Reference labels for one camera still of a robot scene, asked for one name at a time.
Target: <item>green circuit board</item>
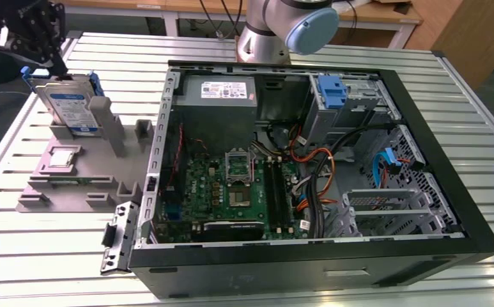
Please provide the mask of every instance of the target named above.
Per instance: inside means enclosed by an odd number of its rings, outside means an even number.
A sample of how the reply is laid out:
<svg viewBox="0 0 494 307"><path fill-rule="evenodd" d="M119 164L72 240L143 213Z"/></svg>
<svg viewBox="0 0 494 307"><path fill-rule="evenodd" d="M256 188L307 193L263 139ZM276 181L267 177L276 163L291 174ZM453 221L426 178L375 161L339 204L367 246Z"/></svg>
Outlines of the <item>green circuit board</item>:
<svg viewBox="0 0 494 307"><path fill-rule="evenodd" d="M203 221L258 221L264 223L264 240L299 239L306 237L306 231L299 228L299 220L294 220L291 198L287 193L287 204L292 227L290 229L270 229L266 187L263 181L264 161L254 160L254 181L226 182L224 159L194 158L188 161L186 170L186 194L182 206L167 209L171 214L166 240L170 242L190 242L188 228L191 223ZM279 163L290 190L290 179L296 174L296 166L291 162ZM244 163L230 163L230 173L243 174Z"/></svg>

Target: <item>ram slot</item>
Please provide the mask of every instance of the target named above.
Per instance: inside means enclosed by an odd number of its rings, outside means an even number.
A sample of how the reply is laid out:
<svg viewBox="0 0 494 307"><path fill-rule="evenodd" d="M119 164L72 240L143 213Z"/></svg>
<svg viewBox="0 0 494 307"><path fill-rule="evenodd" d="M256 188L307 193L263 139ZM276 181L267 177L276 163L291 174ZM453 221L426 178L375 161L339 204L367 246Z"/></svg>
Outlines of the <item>ram slot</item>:
<svg viewBox="0 0 494 307"><path fill-rule="evenodd" d="M263 167L270 227L271 229L287 228L290 227L290 210L280 163L268 162Z"/></svg>
<svg viewBox="0 0 494 307"><path fill-rule="evenodd" d="M275 200L274 182L275 180L272 179L272 163L266 162L263 164L263 188L266 190L267 216L271 230L276 229L280 225L278 204Z"/></svg>

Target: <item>table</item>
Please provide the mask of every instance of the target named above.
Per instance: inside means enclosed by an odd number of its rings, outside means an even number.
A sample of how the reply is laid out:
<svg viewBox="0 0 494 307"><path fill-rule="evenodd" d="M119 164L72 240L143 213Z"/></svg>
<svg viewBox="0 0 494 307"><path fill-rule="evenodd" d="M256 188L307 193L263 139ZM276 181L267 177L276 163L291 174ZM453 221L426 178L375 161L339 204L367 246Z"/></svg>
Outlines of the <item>table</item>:
<svg viewBox="0 0 494 307"><path fill-rule="evenodd" d="M56 0L66 4L67 13L159 17L164 19L167 36L179 35L179 19L207 19L199 0ZM212 20L230 20L219 0L204 0ZM230 14L236 16L239 0L226 0ZM248 0L243 1L242 14L247 13ZM393 5L371 2L356 8L358 29L395 31L388 48L402 49L422 18L410 9L406 15L393 10ZM340 14L339 27L351 28L354 13Z"/></svg>
<svg viewBox="0 0 494 307"><path fill-rule="evenodd" d="M95 70L124 124L156 121L170 59L234 61L234 41L84 33L63 44L72 73ZM294 64L394 69L494 231L494 117L445 58L427 51L327 46ZM112 214L19 214L16 199L51 137L31 95L0 142L0 306L494 306L494 257L407 287L159 302L132 274L99 276Z"/></svg>

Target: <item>aluminum slatted table surface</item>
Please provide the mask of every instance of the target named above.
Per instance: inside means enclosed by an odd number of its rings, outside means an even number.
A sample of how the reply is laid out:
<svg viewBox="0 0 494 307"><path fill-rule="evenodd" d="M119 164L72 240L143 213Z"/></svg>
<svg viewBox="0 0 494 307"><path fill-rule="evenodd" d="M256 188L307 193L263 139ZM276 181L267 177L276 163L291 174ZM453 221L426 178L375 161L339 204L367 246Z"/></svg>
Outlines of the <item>aluminum slatted table surface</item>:
<svg viewBox="0 0 494 307"><path fill-rule="evenodd" d="M234 41L84 33L67 39L71 73L95 70L122 122L156 120L170 59L234 61ZM398 72L494 231L494 118L447 60L425 51L328 46L292 63ZM112 214L20 214L20 191L51 137L31 95L0 142L0 306L494 306L494 257L409 287L159 301L132 274L99 276Z"/></svg>

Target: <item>open computer tower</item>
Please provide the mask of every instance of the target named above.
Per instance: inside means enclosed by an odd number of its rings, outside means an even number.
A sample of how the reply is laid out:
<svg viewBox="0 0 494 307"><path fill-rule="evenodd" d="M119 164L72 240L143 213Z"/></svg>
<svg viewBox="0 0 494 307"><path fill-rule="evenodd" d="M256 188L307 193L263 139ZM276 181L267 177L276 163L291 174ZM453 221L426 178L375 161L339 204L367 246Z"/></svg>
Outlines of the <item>open computer tower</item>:
<svg viewBox="0 0 494 307"><path fill-rule="evenodd" d="M106 246L194 297L409 285L494 234L394 71L178 61Z"/></svg>

